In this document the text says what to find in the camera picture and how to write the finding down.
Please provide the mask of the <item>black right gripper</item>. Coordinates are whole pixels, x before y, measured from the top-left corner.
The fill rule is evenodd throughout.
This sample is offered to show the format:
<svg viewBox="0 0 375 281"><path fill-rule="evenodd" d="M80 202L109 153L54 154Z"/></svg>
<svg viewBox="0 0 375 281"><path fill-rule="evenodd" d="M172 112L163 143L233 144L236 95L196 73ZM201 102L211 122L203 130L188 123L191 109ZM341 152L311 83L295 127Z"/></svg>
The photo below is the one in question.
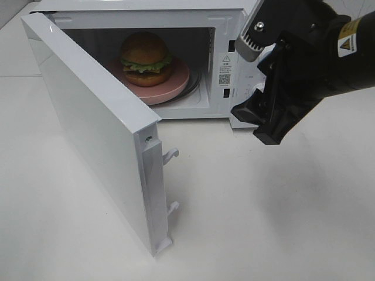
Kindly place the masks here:
<svg viewBox="0 0 375 281"><path fill-rule="evenodd" d="M264 39L273 50L258 64L265 74L263 91L235 105L239 121L258 125L253 135L265 145L279 145L285 135L322 100L299 88L347 88L337 70L337 36L350 21L323 1L275 1Z"/></svg>

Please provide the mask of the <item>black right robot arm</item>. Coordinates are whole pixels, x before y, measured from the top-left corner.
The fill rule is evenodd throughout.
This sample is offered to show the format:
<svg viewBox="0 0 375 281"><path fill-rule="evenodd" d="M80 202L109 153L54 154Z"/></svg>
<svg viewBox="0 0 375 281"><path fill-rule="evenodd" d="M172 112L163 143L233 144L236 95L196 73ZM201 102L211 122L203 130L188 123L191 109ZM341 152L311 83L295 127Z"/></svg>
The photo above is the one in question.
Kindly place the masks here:
<svg viewBox="0 0 375 281"><path fill-rule="evenodd" d="M374 13L354 20L323 1L258 1L234 45L266 79L231 113L265 145L324 98L374 86Z"/></svg>

